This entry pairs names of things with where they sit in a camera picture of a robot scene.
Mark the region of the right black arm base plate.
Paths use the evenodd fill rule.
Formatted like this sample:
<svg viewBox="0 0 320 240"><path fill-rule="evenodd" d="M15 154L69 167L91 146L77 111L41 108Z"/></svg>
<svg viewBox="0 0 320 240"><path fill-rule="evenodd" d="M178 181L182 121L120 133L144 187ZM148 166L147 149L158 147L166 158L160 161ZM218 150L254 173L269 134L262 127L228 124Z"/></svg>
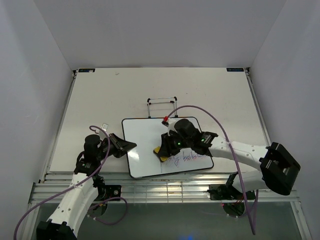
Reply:
<svg viewBox="0 0 320 240"><path fill-rule="evenodd" d="M242 193L226 184L210 184L207 192L211 200L240 200L242 198Z"/></svg>

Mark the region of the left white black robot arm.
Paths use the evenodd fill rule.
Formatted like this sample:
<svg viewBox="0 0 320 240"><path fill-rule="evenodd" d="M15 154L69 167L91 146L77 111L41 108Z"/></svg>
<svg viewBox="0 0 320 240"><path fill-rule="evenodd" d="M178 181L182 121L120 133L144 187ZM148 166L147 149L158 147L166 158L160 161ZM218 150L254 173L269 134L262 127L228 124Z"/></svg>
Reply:
<svg viewBox="0 0 320 240"><path fill-rule="evenodd" d="M121 158L137 146L111 133L104 139L97 134L85 137L83 151L78 155L69 187L62 200L46 221L36 228L38 240L75 240L89 211L110 201L125 201L115 190L120 186L106 185L99 175L107 157Z"/></svg>

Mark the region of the yellow black whiteboard eraser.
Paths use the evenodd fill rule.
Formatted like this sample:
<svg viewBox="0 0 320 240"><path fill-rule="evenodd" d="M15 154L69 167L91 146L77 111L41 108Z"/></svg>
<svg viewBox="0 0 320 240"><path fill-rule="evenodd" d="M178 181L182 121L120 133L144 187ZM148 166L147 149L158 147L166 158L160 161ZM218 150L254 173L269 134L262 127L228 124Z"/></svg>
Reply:
<svg viewBox="0 0 320 240"><path fill-rule="evenodd" d="M164 162L166 162L166 161L168 160L168 157L167 157L167 156L163 156L163 155L161 154L161 147L160 147L160 146L156 147L156 148L153 150L153 153L157 156L157 158L159 159L159 161L160 161L161 163L164 163Z"/></svg>

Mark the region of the black framed whiteboard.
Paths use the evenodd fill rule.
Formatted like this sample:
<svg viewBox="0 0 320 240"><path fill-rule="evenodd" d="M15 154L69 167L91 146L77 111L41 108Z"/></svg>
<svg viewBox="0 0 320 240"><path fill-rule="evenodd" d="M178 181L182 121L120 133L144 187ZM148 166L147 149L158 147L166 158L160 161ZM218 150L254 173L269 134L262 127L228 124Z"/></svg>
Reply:
<svg viewBox="0 0 320 240"><path fill-rule="evenodd" d="M161 145L161 134L167 132L162 118L125 118L122 120L124 139L136 144L127 153L129 175L133 179L190 171L208 170L214 167L213 159L200 155L190 148L161 162L153 150Z"/></svg>

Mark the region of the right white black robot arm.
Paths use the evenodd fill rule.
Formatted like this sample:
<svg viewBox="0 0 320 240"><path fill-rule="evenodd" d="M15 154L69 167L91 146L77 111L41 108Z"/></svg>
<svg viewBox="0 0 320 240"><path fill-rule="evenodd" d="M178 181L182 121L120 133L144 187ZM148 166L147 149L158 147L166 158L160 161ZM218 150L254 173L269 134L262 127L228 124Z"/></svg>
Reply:
<svg viewBox="0 0 320 240"><path fill-rule="evenodd" d="M191 149L201 156L233 160L236 165L254 168L244 173L237 170L230 174L225 184L212 189L210 194L216 200L239 200L263 189L288 196L301 170L295 158L277 142L270 146L230 142L216 133L199 130L186 118L166 119L162 124L167 132L161 135L161 145L153 151L161 162L183 149Z"/></svg>

